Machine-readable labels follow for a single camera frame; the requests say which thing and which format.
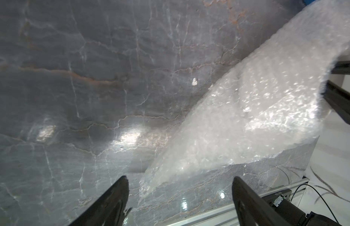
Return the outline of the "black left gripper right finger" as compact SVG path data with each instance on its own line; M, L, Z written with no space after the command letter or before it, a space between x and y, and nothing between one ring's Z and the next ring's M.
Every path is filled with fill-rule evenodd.
M271 206L240 177L232 183L232 199L241 226L288 226Z

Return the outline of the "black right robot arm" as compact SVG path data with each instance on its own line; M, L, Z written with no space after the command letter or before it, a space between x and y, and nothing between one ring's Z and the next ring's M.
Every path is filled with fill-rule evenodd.
M350 61L337 62L331 74L350 75ZM342 120L350 125L350 92L328 80L322 95Z

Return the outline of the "clear bubble wrap sheet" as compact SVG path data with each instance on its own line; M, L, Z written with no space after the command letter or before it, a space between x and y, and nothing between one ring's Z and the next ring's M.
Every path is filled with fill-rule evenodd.
M230 69L192 108L140 181L162 184L274 158L314 141L330 112L323 98L350 50L350 1L314 1Z

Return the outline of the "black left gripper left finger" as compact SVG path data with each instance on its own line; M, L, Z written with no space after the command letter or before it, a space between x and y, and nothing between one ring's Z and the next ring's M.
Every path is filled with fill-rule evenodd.
M132 208L126 208L129 198L129 181L120 177L71 226L121 226Z

